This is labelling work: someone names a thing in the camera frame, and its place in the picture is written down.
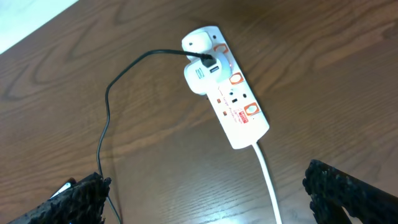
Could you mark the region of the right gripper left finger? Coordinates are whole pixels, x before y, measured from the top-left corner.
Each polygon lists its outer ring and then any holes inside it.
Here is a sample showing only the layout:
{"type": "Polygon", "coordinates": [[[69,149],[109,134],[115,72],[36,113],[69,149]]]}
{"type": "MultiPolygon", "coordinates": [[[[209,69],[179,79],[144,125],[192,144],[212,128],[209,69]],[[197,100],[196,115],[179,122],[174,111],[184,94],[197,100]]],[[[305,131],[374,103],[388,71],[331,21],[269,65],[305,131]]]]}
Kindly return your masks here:
{"type": "Polygon", "coordinates": [[[111,178],[94,172],[10,224],[103,224],[111,178]]]}

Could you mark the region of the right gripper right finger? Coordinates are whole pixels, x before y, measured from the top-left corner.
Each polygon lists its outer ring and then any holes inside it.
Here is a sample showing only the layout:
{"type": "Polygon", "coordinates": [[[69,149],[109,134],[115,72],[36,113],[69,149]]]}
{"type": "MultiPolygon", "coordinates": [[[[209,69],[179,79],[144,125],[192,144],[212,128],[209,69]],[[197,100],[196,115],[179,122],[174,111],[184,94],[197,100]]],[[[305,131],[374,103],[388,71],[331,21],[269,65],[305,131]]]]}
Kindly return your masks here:
{"type": "Polygon", "coordinates": [[[311,160],[302,183],[317,223],[397,223],[397,197],[322,161],[311,160]]]}

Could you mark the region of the blue screen Galaxy smartphone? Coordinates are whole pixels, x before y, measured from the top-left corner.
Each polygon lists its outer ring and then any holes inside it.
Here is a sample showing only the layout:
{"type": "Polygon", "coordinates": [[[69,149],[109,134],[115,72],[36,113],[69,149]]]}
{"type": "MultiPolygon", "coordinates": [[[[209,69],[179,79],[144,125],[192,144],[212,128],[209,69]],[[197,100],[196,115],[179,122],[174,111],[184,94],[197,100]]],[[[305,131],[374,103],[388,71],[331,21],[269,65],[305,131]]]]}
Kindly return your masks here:
{"type": "Polygon", "coordinates": [[[69,178],[50,198],[54,198],[62,192],[72,188],[76,184],[76,180],[71,177],[69,178]]]}

